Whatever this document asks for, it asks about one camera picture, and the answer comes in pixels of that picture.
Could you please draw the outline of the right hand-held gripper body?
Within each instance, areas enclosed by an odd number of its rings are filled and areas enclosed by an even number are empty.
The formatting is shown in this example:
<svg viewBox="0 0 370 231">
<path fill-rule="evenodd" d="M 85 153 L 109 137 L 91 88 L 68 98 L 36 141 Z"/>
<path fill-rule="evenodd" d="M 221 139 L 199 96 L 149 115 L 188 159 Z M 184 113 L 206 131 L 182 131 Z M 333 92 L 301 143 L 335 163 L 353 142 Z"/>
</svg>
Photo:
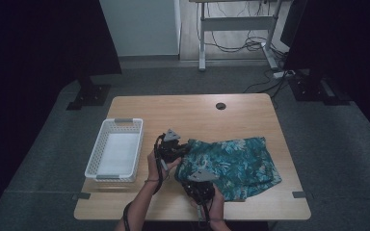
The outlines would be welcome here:
<svg viewBox="0 0 370 231">
<path fill-rule="evenodd" d="M 218 179 L 218 175 L 206 169 L 199 169 L 184 181 L 190 182 L 193 187 L 193 192 L 187 194 L 196 201 L 197 205 L 205 204 L 213 198 L 215 192 L 213 182 Z"/>
</svg>

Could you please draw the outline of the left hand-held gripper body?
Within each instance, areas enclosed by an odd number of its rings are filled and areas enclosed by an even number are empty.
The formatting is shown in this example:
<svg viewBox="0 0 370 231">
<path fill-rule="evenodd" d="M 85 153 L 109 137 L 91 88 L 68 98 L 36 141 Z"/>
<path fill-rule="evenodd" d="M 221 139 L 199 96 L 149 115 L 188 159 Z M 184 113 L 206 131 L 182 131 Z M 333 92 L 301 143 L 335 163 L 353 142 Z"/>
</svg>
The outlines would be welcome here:
<svg viewBox="0 0 370 231">
<path fill-rule="evenodd" d="M 160 135 L 155 143 L 155 155 L 166 163 L 172 163 L 178 157 L 179 152 L 185 151 L 179 143 L 180 136 L 172 129 Z"/>
</svg>

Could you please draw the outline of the teal floral shirt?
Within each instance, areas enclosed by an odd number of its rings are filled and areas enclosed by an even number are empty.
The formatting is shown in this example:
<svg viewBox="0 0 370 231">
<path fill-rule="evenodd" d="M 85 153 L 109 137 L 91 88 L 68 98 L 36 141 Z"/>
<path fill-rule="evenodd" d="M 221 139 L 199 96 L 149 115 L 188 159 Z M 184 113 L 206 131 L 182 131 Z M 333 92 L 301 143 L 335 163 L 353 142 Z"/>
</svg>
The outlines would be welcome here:
<svg viewBox="0 0 370 231">
<path fill-rule="evenodd" d="M 218 176 L 213 183 L 225 201 L 245 200 L 282 181 L 264 137 L 216 142 L 189 139 L 188 144 L 190 152 L 176 167 L 175 179 L 184 182 L 205 169 Z"/>
</svg>

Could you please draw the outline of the white plastic basket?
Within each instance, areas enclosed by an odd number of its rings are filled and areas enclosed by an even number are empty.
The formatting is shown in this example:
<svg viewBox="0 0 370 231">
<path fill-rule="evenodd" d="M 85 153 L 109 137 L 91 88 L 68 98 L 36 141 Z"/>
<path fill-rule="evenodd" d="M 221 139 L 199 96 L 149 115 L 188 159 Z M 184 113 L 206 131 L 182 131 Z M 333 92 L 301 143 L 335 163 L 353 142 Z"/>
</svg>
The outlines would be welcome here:
<svg viewBox="0 0 370 231">
<path fill-rule="evenodd" d="M 85 176 L 96 182 L 134 182 L 142 147 L 143 125 L 141 118 L 105 119 L 93 146 Z"/>
</svg>

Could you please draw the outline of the person's right hand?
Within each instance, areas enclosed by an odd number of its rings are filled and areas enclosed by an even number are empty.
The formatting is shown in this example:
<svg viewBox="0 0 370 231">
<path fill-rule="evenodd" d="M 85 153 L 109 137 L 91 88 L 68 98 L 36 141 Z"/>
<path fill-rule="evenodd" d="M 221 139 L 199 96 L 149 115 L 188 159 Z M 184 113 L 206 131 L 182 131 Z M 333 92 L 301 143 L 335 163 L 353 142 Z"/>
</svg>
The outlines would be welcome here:
<svg viewBox="0 0 370 231">
<path fill-rule="evenodd" d="M 205 204 L 197 205 L 195 200 L 191 204 L 195 208 L 199 208 L 202 217 L 209 221 L 210 219 L 224 219 L 225 198 L 216 185 L 213 186 L 215 192 L 213 198 Z"/>
</svg>

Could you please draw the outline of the person's left hand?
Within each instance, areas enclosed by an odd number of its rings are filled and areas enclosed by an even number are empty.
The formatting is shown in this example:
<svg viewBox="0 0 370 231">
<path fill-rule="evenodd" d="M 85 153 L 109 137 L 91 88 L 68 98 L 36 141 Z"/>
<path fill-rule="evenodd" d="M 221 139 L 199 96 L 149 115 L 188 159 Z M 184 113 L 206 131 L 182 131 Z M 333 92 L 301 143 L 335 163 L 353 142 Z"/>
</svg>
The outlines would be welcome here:
<svg viewBox="0 0 370 231">
<path fill-rule="evenodd" d="M 177 158 L 172 163 L 167 163 L 165 167 L 161 167 L 161 171 L 158 171 L 157 160 L 155 159 L 155 155 L 153 152 L 150 152 L 147 155 L 147 162 L 148 162 L 148 177 L 146 181 L 158 183 L 160 178 L 165 179 L 168 176 L 171 169 L 180 164 L 181 158 Z"/>
</svg>

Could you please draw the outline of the black stand base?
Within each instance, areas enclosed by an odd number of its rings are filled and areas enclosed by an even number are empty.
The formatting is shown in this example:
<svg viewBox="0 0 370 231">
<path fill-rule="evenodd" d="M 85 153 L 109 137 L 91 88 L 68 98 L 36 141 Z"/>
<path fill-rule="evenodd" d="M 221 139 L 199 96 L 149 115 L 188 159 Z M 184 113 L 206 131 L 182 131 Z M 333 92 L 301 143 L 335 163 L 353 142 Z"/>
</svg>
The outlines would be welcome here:
<svg viewBox="0 0 370 231">
<path fill-rule="evenodd" d="M 83 76 L 77 79 L 80 90 L 73 101 L 71 101 L 66 109 L 68 111 L 81 110 L 84 106 L 103 106 L 109 90 L 110 85 L 97 85 L 92 81 L 90 76 Z"/>
<path fill-rule="evenodd" d="M 329 106 L 349 105 L 352 101 L 335 79 L 320 71 L 297 70 L 288 83 L 297 101 L 323 102 Z"/>
</svg>

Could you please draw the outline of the white power strip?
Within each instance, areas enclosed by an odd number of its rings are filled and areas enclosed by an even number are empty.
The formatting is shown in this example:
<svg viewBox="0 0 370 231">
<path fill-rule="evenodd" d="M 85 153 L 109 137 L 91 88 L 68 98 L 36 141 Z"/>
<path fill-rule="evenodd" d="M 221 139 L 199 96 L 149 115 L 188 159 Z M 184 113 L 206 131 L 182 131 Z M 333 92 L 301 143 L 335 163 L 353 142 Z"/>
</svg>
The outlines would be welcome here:
<svg viewBox="0 0 370 231">
<path fill-rule="evenodd" d="M 295 74 L 296 74 L 296 72 L 294 70 L 286 70 L 286 71 L 275 72 L 273 74 L 273 77 L 275 79 L 279 79 L 279 78 L 282 78 L 282 77 L 288 78 L 288 77 L 294 76 Z"/>
</svg>

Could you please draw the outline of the white panel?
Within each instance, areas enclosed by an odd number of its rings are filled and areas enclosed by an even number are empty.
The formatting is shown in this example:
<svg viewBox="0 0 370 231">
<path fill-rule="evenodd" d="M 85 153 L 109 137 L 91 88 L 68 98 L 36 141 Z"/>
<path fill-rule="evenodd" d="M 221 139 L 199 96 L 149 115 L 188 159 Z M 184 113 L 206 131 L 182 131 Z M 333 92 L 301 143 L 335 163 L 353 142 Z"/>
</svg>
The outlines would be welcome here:
<svg viewBox="0 0 370 231">
<path fill-rule="evenodd" d="M 99 0 L 121 57 L 180 53 L 179 0 Z"/>
</svg>

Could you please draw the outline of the dark curtain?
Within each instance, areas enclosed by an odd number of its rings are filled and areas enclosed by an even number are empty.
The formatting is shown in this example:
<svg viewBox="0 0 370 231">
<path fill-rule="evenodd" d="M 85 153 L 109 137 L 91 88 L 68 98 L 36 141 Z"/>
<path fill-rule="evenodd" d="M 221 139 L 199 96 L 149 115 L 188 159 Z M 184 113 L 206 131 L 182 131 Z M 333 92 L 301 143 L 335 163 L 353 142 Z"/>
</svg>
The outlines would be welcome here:
<svg viewBox="0 0 370 231">
<path fill-rule="evenodd" d="M 370 0 L 292 0 L 281 41 L 286 70 L 335 79 L 370 121 Z"/>
<path fill-rule="evenodd" d="M 60 91 L 120 71 L 100 0 L 0 0 L 0 197 Z"/>
</svg>

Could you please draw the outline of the white desk frame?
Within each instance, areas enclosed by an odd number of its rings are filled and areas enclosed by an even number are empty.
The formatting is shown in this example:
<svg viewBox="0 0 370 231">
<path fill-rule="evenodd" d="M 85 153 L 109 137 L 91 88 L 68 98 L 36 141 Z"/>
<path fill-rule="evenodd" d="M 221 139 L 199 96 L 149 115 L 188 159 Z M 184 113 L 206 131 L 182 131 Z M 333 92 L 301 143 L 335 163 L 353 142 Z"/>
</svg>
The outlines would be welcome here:
<svg viewBox="0 0 370 231">
<path fill-rule="evenodd" d="M 189 0 L 192 3 L 200 4 L 199 18 L 199 48 L 198 48 L 198 70 L 204 71 L 206 68 L 205 58 L 205 33 L 214 31 L 267 31 L 266 41 L 261 43 L 263 53 L 272 70 L 278 70 L 276 55 L 271 49 L 273 36 L 278 23 L 278 15 L 282 5 L 282 0 L 276 0 L 275 11 L 272 15 L 242 16 L 242 17 L 206 17 L 207 6 L 209 3 L 219 2 L 239 2 L 257 0 Z"/>
</svg>

